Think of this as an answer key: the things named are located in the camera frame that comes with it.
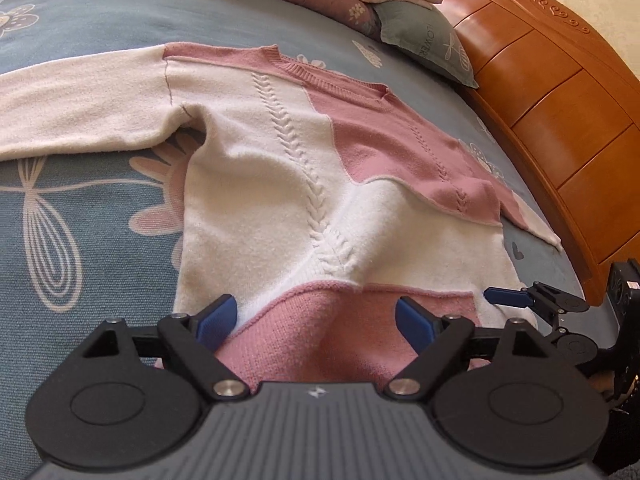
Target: gray pillow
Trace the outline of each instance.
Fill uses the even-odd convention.
[[[460,39],[438,9],[410,2],[375,4],[383,43],[397,46],[421,65],[471,88],[478,88]]]

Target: wooden bed frame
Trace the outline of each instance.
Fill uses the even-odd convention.
[[[555,0],[444,0],[478,90],[459,94],[540,204],[591,304],[640,259],[640,81]]]

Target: ribbed neckline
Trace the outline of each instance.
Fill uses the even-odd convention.
[[[391,103],[387,100],[391,90],[386,85],[359,81],[284,56],[277,45],[265,46],[261,50],[271,64],[322,92],[367,108],[377,110],[391,108]],[[339,86],[331,80],[342,84]]]

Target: metal screw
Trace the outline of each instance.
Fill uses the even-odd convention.
[[[246,386],[235,379],[226,379],[213,385],[213,391],[220,397],[238,397],[244,394]]]
[[[415,395],[420,391],[420,383],[415,379],[394,379],[389,390],[396,395]]]

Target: sweater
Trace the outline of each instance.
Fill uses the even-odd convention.
[[[30,66],[0,88],[0,160],[153,146],[171,158],[178,128],[206,133],[184,194],[165,197],[184,208],[174,311],[233,294],[238,327],[219,357],[254,388],[388,380],[415,356],[393,318],[403,294],[482,326],[535,324],[482,296],[522,286],[500,215],[560,240],[385,85],[277,46],[171,43]]]

